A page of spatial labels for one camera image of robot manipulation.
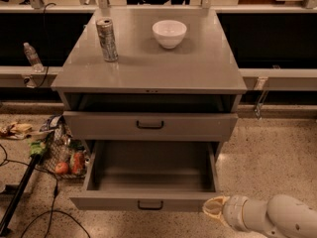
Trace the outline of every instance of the open drawer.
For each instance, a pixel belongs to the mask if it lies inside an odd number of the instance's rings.
[[[237,114],[63,113],[80,140],[215,141],[230,139]]]
[[[70,199],[84,210],[200,211],[216,191],[209,143],[97,141],[83,192]]]

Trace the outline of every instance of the gray tabletop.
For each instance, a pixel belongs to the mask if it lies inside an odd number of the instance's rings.
[[[53,89],[84,92],[244,93],[241,77],[214,10],[201,8],[97,10],[53,82]],[[111,17],[117,62],[103,59],[95,21]],[[160,20],[183,22],[187,33],[175,49],[152,33]]]

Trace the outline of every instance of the white bowl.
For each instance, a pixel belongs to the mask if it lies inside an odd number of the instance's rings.
[[[187,27],[175,20],[162,20],[156,22],[153,27],[156,40],[166,49],[173,49],[184,39]]]

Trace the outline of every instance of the silver can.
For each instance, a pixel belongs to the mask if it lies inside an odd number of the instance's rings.
[[[96,21],[97,32],[103,58],[107,61],[118,59],[115,35],[111,18],[100,18]]]

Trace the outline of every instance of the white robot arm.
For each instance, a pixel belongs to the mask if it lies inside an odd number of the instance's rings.
[[[317,238],[317,212],[284,194],[269,201],[242,195],[215,197],[205,202],[203,211],[236,231],[269,238]]]

